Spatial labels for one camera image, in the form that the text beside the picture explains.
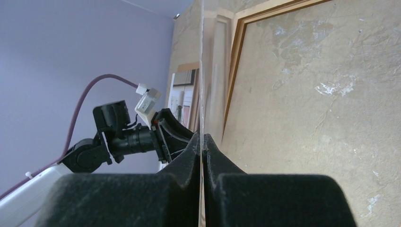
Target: lavender wall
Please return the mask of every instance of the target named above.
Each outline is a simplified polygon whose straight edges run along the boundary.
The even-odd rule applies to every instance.
[[[0,0],[0,193],[60,155],[75,104],[94,77],[114,73],[164,95],[173,26],[118,0]],[[72,143],[94,136],[94,106],[125,99],[132,118],[139,98],[119,81],[99,82]],[[156,171],[157,155],[149,152],[97,172]]]

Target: wooden panel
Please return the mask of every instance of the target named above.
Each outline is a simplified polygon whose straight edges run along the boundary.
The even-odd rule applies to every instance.
[[[220,149],[329,175],[359,226],[399,226],[400,21],[398,0],[333,0],[248,24]]]

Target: gold frame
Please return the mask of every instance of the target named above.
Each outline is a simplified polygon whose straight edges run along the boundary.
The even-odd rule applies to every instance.
[[[224,113],[223,133],[226,129],[228,111],[233,95],[235,78],[244,42],[246,26],[250,23],[268,19],[298,9],[306,8],[330,0],[269,0],[235,14],[233,27],[236,27],[231,51],[230,73],[228,76],[228,94]]]

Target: ceiling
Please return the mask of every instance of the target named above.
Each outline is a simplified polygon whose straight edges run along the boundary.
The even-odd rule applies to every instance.
[[[122,0],[147,11],[173,18],[183,13],[193,0]]]

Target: robotic arm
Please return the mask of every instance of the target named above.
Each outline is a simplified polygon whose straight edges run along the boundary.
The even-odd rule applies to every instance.
[[[187,146],[193,133],[182,126],[170,109],[154,110],[160,97],[155,89],[139,87],[142,98],[135,107],[145,126],[131,124],[125,101],[93,109],[96,134],[72,146],[57,164],[0,200],[0,226],[19,226],[42,206],[51,186],[63,175],[92,173],[102,163],[123,161],[125,155],[155,150],[162,163],[174,160]]]

